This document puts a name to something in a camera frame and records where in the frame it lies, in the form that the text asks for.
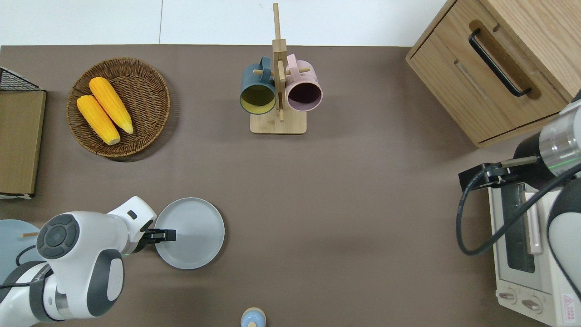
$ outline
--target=white wall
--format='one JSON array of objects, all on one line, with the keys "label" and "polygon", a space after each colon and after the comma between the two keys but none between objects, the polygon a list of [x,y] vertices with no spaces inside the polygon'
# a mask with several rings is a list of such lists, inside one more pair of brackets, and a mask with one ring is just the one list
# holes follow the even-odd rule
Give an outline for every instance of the white wall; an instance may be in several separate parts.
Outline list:
[{"label": "white wall", "polygon": [[[289,45],[413,45],[446,0],[278,0]],[[0,45],[263,44],[273,1],[0,0]]]}]

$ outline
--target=oven knob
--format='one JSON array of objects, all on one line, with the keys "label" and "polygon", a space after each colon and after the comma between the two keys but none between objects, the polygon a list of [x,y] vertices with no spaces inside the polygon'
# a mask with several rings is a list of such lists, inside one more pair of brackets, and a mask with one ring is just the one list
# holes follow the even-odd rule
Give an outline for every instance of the oven knob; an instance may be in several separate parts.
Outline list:
[{"label": "oven knob", "polygon": [[543,312],[543,305],[538,297],[532,296],[529,300],[522,300],[522,304],[536,314]]},{"label": "oven knob", "polygon": [[507,288],[506,291],[500,293],[497,291],[497,296],[509,302],[510,304],[517,303],[517,295],[513,289]]}]

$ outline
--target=wooden mug holder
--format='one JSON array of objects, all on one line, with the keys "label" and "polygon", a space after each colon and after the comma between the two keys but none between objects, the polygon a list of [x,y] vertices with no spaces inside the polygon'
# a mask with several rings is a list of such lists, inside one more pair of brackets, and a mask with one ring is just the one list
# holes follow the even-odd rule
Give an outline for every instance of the wooden mug holder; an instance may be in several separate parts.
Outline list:
[{"label": "wooden mug holder", "polygon": [[[286,40],[281,38],[278,3],[273,4],[273,9],[276,38],[272,41],[272,62],[274,65],[272,74],[274,75],[277,104],[273,110],[263,115],[250,115],[250,131],[255,134],[304,134],[307,131],[307,113],[290,108],[286,99],[286,76],[291,73],[285,71],[285,67],[288,65]],[[262,71],[255,70],[254,73],[262,74]]]}]

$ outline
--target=black drawer handle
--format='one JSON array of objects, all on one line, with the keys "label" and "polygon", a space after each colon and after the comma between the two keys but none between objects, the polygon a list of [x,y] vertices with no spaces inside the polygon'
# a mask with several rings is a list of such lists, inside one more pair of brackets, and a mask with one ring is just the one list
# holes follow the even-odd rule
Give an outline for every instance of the black drawer handle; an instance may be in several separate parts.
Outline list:
[{"label": "black drawer handle", "polygon": [[480,56],[480,58],[484,61],[484,63],[492,70],[492,72],[498,77],[498,79],[504,84],[507,90],[514,95],[515,97],[522,97],[523,95],[530,92],[530,88],[527,88],[524,91],[520,91],[517,89],[516,86],[508,79],[506,74],[496,65],[494,60],[490,57],[488,53],[478,44],[476,40],[476,35],[480,33],[480,29],[476,29],[470,37],[468,38],[468,42],[472,46],[472,49],[476,51],[476,53]]}]

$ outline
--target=round woven basket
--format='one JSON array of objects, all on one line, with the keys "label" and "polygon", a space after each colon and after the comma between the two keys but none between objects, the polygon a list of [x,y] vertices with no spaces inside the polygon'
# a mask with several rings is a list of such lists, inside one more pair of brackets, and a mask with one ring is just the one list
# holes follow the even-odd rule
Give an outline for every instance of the round woven basket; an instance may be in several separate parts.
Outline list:
[{"label": "round woven basket", "polygon": [[[131,116],[133,134],[115,126],[121,141],[107,145],[77,108],[77,99],[91,94],[93,77],[109,80]],[[160,73],[135,58],[113,58],[87,70],[74,84],[67,101],[67,122],[73,136],[88,151],[108,158],[136,154],[152,144],[166,125],[170,114],[170,92]]]}]

